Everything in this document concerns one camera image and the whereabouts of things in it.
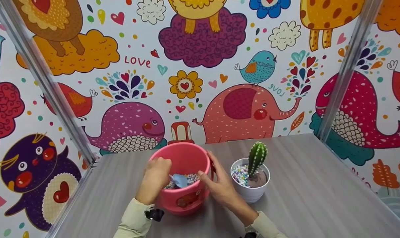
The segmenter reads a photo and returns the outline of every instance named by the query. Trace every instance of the green cactus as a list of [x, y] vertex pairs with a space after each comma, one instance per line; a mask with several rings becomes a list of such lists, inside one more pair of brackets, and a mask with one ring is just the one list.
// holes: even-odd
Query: green cactus
[[248, 156], [248, 175], [251, 178], [265, 161], [268, 155], [268, 148], [265, 144], [258, 141], [254, 143]]

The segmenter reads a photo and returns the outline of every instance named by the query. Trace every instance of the wooden tabletop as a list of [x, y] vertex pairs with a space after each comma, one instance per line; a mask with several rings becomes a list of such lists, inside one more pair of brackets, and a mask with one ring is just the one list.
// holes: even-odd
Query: wooden tabletop
[[[289, 238], [400, 238], [400, 220], [315, 136], [260, 140], [268, 146], [271, 182], [251, 206]], [[229, 173], [256, 140], [207, 144]], [[104, 156], [70, 202], [50, 237], [112, 238], [154, 151]], [[189, 217], [165, 214], [151, 238], [237, 238], [242, 223], [212, 198]]]

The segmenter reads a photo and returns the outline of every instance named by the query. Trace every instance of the sleeve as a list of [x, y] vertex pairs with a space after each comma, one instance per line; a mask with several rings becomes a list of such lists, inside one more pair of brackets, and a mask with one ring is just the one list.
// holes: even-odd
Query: sleeve
[[113, 238], [145, 238], [151, 226], [151, 220], [145, 217], [144, 211], [154, 205], [144, 205], [135, 198], [131, 200], [122, 216], [122, 223]]
[[287, 238], [284, 234], [278, 231], [275, 224], [261, 211], [259, 217], [245, 228], [245, 232], [257, 232], [259, 238]]

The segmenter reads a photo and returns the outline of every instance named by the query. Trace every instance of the hand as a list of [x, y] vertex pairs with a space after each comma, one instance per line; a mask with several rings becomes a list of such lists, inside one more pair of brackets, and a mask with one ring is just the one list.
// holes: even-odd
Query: hand
[[162, 157], [149, 161], [135, 199], [145, 205], [153, 204], [160, 191], [169, 184], [171, 167], [172, 161]]
[[213, 198], [221, 205], [227, 207], [233, 212], [245, 226], [251, 225], [259, 214], [250, 208], [247, 203], [239, 196], [235, 191], [232, 184], [232, 178], [223, 169], [219, 160], [213, 155], [211, 151], [207, 151], [210, 160], [216, 169], [216, 175], [218, 177], [217, 182], [213, 182], [209, 179], [209, 176], [203, 171], [198, 171], [198, 177], [200, 181], [204, 182], [207, 188], [210, 190], [210, 194]]

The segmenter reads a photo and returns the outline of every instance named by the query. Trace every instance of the elephant ear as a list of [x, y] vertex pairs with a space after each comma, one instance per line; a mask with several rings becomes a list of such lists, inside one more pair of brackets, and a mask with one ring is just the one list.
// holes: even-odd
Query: elephant ear
[[232, 119], [251, 118], [251, 107], [257, 91], [249, 88], [236, 89], [225, 97], [224, 111]]

